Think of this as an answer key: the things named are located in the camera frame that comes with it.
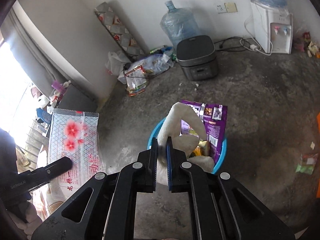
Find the sunlight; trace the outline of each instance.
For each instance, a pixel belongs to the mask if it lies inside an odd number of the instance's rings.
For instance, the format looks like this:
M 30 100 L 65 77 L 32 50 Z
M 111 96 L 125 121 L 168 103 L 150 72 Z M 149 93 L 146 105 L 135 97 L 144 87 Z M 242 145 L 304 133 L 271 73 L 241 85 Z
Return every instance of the sunlight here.
M 0 47 L 0 127 L 21 147 L 26 144 L 29 126 L 36 116 L 30 85 L 30 78 L 4 43 Z

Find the light switch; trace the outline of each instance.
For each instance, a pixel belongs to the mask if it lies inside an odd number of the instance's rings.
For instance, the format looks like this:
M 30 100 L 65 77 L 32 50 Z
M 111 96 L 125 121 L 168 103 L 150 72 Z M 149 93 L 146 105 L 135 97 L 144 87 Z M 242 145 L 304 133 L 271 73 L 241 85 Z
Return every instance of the light switch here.
M 224 4 L 226 6 L 227 12 L 237 12 L 237 6 L 234 2 L 227 2 Z

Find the wall socket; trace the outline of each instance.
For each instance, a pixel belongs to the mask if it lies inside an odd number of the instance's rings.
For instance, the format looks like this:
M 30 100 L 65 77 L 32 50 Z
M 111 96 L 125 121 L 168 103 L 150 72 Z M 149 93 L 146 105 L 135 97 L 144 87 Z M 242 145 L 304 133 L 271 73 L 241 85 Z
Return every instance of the wall socket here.
M 226 13 L 227 9 L 226 6 L 224 5 L 224 3 L 222 4 L 216 4 L 216 9 L 218 13 Z

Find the water dispenser tap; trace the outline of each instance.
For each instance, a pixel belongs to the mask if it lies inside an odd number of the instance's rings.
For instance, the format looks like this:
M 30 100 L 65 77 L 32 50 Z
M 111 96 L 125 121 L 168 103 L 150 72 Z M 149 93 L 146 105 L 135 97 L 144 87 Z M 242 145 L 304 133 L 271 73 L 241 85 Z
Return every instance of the water dispenser tap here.
M 275 26 L 275 32 L 276 34 L 278 34 L 280 27 L 279 26 Z

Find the white wall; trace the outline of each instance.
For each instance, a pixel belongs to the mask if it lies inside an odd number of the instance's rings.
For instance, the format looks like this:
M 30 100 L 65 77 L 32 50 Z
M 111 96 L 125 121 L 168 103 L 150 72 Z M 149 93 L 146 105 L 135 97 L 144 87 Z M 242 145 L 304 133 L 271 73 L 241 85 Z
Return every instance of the white wall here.
M 143 49 L 151 49 L 170 43 L 159 25 L 162 16 L 167 12 L 167 8 L 164 5 L 167 0 L 83 0 L 89 9 L 94 9 L 104 1 L 111 5 Z M 244 21 L 251 15 L 250 0 L 172 1 L 177 8 L 190 7 L 204 34 L 211 36 L 214 40 L 231 36 L 247 37 L 248 35 L 244 29 Z M 214 4 L 224 2 L 235 2 L 238 13 L 218 14 Z M 312 19 L 316 20 L 314 23 L 309 24 L 314 27 L 313 29 L 319 26 L 320 17 L 309 0 L 288 0 L 288 2 L 290 10 L 297 15 L 295 26 L 299 26 L 300 22 L 305 20 L 306 14 L 312 14 Z M 248 25 L 248 28 L 254 32 L 251 25 Z
M 65 62 L 63 70 L 71 78 L 83 77 L 80 85 L 98 99 L 107 98 L 116 77 L 107 73 L 105 63 L 108 52 L 119 47 L 94 12 L 81 0 L 18 1 L 34 26 L 69 63 Z
M 12 8 L 27 33 L 33 38 L 39 47 L 41 47 L 48 57 L 52 59 L 53 62 L 55 62 L 65 73 L 67 73 L 67 75 L 80 87 L 94 94 L 95 87 L 83 75 L 81 75 L 81 73 L 79 73 L 79 71 L 77 71 L 54 46 L 52 46 L 52 44 L 30 20 L 20 3 L 16 1 Z
M 311 39 L 320 42 L 320 16 L 310 0 L 287 0 L 289 11 L 293 13 L 294 35 L 301 36 L 309 31 Z

